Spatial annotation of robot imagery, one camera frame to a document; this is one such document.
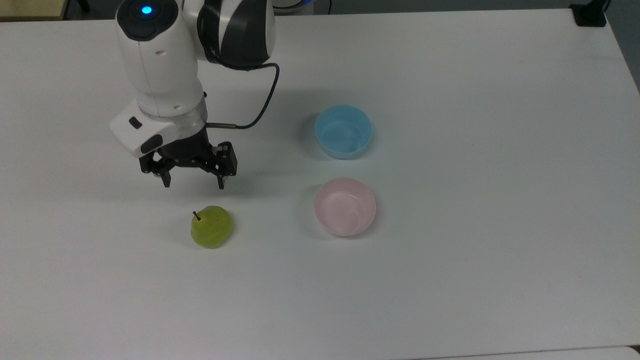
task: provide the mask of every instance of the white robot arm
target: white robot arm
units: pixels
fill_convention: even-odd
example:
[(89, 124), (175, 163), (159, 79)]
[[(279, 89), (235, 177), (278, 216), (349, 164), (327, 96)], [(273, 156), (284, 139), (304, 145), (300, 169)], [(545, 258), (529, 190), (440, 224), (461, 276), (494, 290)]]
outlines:
[(212, 172), (223, 188), (237, 161), (230, 143), (209, 144), (197, 59), (237, 70), (274, 66), (277, 79), (277, 65), (263, 65), (275, 44), (271, 0), (125, 0), (116, 30), (135, 100), (111, 121), (115, 136), (165, 186), (172, 167), (189, 166)]

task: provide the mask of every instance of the white table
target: white table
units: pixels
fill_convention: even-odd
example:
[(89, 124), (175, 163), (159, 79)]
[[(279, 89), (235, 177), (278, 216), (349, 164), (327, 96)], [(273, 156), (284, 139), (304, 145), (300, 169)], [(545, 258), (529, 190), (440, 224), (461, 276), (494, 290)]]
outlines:
[(591, 348), (566, 351), (527, 352), (486, 356), (464, 356), (456, 360), (638, 360), (640, 356), (628, 347)]
[[(108, 122), (130, 100), (114, 24), (0, 24), (0, 358), (413, 359), (640, 343), (640, 96), (609, 27), (570, 10), (278, 18), (282, 75), (230, 140), (238, 175), (172, 187)], [(201, 64), (210, 121), (273, 73)], [(315, 116), (374, 123), (358, 160)], [(357, 239), (314, 218), (354, 177)], [(218, 250), (189, 237), (216, 204)]]

